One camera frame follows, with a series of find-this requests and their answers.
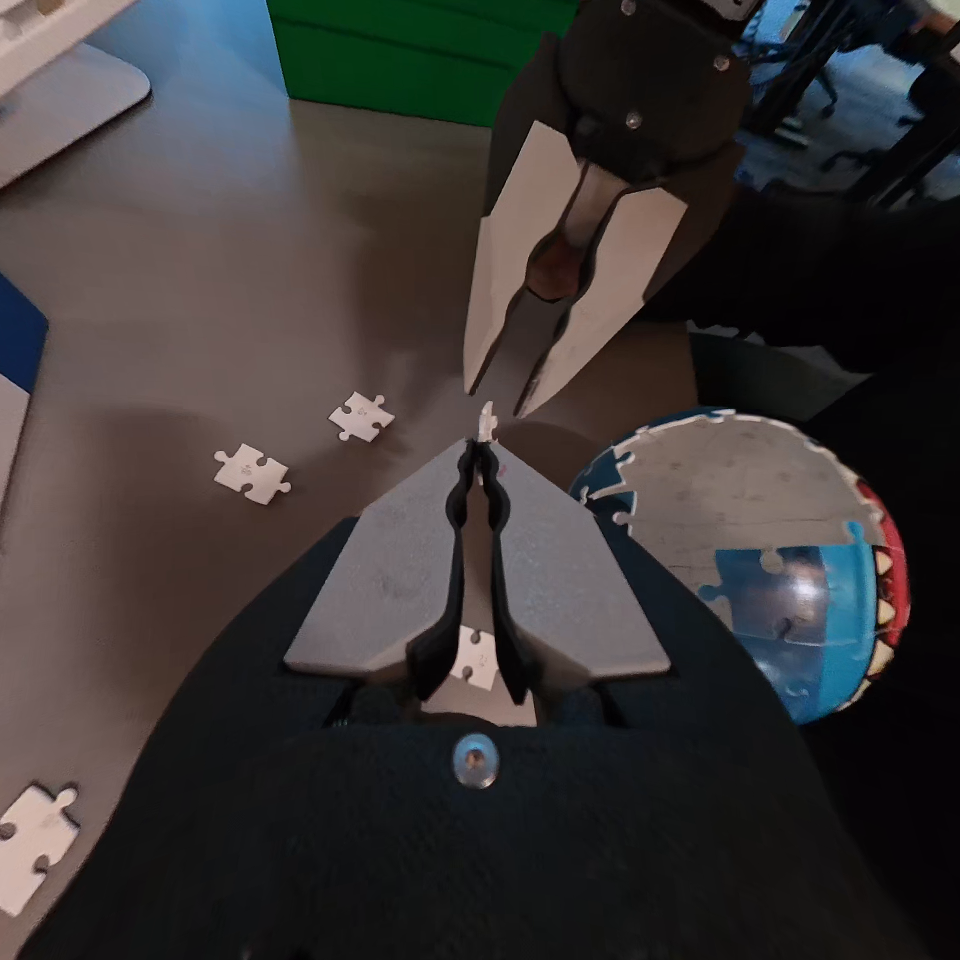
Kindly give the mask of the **black desk frame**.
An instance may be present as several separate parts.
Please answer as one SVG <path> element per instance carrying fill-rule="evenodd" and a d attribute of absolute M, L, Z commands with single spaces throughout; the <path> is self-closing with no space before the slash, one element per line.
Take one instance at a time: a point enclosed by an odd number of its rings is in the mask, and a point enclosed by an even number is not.
<path fill-rule="evenodd" d="M 858 180 L 833 196 L 847 203 L 888 210 L 911 194 L 909 206 L 928 197 L 924 182 L 949 155 L 958 155 L 958 15 L 935 2 L 798 2 L 803 7 L 789 38 L 752 49 L 742 41 L 743 57 L 753 69 L 781 65 L 774 76 L 755 85 L 761 95 L 750 108 L 746 131 L 786 142 L 795 114 L 811 84 L 825 75 L 837 53 L 867 46 L 907 66 L 920 66 L 908 101 L 918 119 L 888 149 L 840 150 L 822 162 L 822 173 L 849 160 L 864 168 Z"/>

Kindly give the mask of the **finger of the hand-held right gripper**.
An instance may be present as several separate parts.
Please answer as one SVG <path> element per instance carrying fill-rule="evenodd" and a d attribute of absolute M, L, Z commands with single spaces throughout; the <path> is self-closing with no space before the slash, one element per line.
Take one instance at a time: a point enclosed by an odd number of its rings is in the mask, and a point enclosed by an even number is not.
<path fill-rule="evenodd" d="M 628 191 L 614 201 L 586 259 L 582 291 L 535 365 L 516 417 L 529 416 L 556 396 L 640 311 L 687 208 L 663 187 Z"/>
<path fill-rule="evenodd" d="M 474 395 L 493 361 L 536 249 L 562 225 L 582 178 L 568 138 L 534 121 L 492 209 L 479 224 L 462 344 Z"/>

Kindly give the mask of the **blue puzzle ball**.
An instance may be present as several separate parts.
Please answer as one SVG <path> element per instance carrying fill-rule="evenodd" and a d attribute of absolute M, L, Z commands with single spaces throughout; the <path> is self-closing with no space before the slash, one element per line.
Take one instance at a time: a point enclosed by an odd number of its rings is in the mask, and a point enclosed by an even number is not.
<path fill-rule="evenodd" d="M 721 619 L 799 726 L 858 700 L 910 615 L 905 546 L 871 487 L 795 426 L 704 407 L 643 425 L 574 479 Z"/>

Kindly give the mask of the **person's right forearm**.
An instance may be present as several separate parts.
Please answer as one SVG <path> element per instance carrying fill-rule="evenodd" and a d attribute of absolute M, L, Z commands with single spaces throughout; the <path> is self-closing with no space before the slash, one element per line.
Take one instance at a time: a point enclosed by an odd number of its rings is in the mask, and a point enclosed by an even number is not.
<path fill-rule="evenodd" d="M 959 198 L 884 210 L 738 186 L 714 235 L 637 318 L 821 347 L 857 374 L 923 349 L 957 354 Z"/>

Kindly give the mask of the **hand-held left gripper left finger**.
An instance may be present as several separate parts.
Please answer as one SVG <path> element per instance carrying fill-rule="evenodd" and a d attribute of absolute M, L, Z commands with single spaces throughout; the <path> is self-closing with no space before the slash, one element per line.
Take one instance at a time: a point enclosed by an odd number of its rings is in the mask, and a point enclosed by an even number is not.
<path fill-rule="evenodd" d="M 461 439 L 359 515 L 284 656 L 291 670 L 405 682 L 422 701 L 457 658 L 463 527 L 479 453 Z"/>

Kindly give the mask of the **green storage box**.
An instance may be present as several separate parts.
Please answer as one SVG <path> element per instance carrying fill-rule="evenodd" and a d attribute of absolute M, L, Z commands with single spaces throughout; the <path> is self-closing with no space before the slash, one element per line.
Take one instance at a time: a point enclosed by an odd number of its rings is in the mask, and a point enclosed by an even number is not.
<path fill-rule="evenodd" d="M 292 100 L 491 128 L 575 1 L 268 1 Z"/>

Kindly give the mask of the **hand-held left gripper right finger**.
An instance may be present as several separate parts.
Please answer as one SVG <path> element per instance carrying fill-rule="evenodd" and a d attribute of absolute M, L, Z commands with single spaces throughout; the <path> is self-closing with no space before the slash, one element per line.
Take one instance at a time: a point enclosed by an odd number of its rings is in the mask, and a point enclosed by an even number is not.
<path fill-rule="evenodd" d="M 671 662 L 597 517 L 496 441 L 478 444 L 490 604 L 510 698 L 668 673 Z"/>

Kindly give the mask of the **printed puzzle box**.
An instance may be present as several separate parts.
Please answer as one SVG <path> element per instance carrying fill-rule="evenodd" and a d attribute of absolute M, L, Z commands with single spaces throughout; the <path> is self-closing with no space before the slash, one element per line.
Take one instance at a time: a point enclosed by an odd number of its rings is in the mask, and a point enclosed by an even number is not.
<path fill-rule="evenodd" d="M 1 276 L 1 503 L 15 468 L 21 435 L 37 385 L 47 319 Z"/>

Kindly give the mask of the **grey monitor stand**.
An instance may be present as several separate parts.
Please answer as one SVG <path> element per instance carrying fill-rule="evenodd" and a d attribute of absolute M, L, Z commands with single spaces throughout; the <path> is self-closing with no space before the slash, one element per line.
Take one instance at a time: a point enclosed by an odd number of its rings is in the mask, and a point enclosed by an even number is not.
<path fill-rule="evenodd" d="M 132 1 L 1 3 L 1 187 L 141 104 L 138 67 L 90 46 Z"/>

